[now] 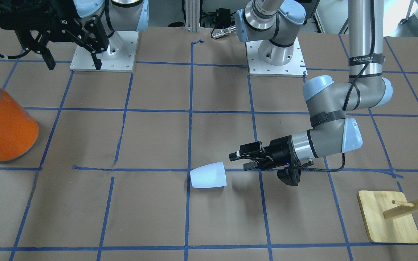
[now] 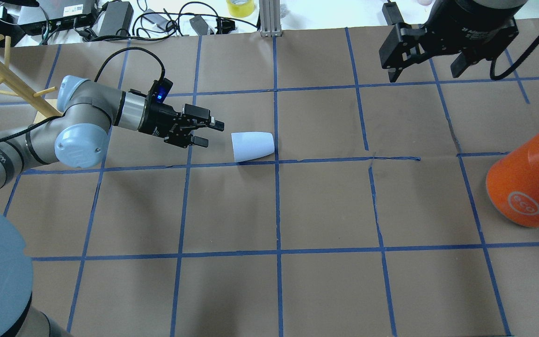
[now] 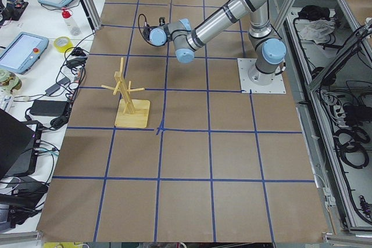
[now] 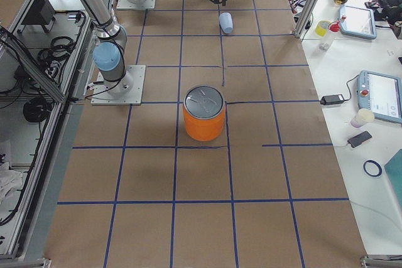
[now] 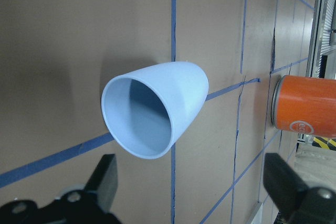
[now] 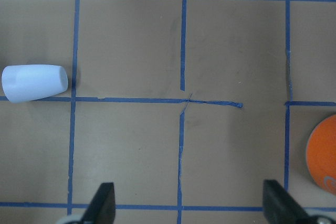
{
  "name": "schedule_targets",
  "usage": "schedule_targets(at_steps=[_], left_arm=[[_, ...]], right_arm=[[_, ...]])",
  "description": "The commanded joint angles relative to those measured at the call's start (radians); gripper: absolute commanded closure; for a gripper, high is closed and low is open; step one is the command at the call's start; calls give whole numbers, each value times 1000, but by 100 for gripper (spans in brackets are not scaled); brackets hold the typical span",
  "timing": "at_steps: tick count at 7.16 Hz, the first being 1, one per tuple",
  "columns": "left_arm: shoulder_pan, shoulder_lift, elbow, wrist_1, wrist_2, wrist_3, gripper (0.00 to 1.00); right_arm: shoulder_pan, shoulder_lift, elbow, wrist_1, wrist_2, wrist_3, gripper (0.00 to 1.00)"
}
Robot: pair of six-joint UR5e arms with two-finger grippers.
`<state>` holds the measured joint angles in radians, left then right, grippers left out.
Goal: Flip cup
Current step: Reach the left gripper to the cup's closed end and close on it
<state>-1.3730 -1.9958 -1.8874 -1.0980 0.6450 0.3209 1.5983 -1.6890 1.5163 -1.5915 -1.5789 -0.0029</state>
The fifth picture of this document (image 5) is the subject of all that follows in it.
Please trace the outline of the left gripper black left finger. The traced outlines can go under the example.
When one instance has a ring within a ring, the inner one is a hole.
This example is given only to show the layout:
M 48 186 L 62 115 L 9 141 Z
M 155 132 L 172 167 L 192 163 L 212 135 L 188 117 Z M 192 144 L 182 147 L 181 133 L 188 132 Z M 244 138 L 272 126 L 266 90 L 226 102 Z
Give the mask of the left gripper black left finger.
M 117 158 L 114 154 L 104 154 L 85 184 L 84 191 L 104 212 L 109 212 L 117 189 Z

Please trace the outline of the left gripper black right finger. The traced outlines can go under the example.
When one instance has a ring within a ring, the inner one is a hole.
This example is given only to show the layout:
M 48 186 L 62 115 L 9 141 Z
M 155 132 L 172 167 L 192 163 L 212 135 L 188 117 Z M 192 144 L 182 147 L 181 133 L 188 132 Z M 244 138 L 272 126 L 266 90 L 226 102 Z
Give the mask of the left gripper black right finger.
M 263 185 L 283 215 L 292 215 L 309 189 L 277 153 L 265 154 Z

